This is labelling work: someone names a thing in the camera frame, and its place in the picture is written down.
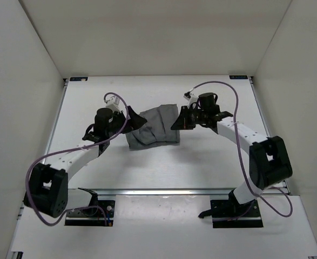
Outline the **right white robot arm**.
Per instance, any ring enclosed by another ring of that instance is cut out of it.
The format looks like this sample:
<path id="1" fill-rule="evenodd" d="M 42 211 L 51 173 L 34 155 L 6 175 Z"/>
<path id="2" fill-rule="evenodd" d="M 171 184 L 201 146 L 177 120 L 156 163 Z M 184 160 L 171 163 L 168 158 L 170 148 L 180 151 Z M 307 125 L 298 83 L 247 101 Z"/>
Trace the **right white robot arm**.
<path id="1" fill-rule="evenodd" d="M 219 221 L 237 220 L 251 209 L 265 190 L 292 176 L 285 143 L 281 137 L 262 135 L 238 122 L 234 114 L 221 111 L 215 93 L 196 97 L 187 92 L 184 97 L 188 104 L 181 107 L 171 130 L 192 130 L 198 125 L 209 128 L 235 143 L 239 155 L 248 154 L 249 172 L 244 174 L 244 183 L 232 190 L 222 205 L 199 214 L 201 219 L 215 216 Z"/>

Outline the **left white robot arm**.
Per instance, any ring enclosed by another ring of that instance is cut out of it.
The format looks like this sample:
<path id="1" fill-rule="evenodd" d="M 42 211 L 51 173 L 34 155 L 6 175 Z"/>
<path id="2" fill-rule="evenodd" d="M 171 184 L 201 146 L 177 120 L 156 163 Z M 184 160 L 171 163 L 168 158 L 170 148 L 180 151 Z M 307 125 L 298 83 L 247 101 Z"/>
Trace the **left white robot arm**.
<path id="1" fill-rule="evenodd" d="M 147 120 L 131 107 L 124 114 L 116 105 L 100 108 L 93 124 L 86 128 L 81 143 L 72 149 L 55 152 L 61 157 L 52 164 L 40 160 L 30 166 L 25 180 L 24 204 L 39 216 L 57 218 L 67 211 L 68 183 L 89 162 L 99 158 L 119 134 L 144 126 Z"/>

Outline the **grey pleated skirt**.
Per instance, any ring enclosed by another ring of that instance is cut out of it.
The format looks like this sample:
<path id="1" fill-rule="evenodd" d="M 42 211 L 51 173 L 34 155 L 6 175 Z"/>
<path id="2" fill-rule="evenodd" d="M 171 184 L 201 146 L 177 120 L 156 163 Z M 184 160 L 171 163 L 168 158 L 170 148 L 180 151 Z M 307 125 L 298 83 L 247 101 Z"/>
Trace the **grey pleated skirt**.
<path id="1" fill-rule="evenodd" d="M 179 131 L 171 130 L 179 115 L 176 104 L 160 105 L 140 112 L 139 115 L 147 122 L 140 129 L 126 134 L 130 150 L 139 151 L 180 143 Z"/>

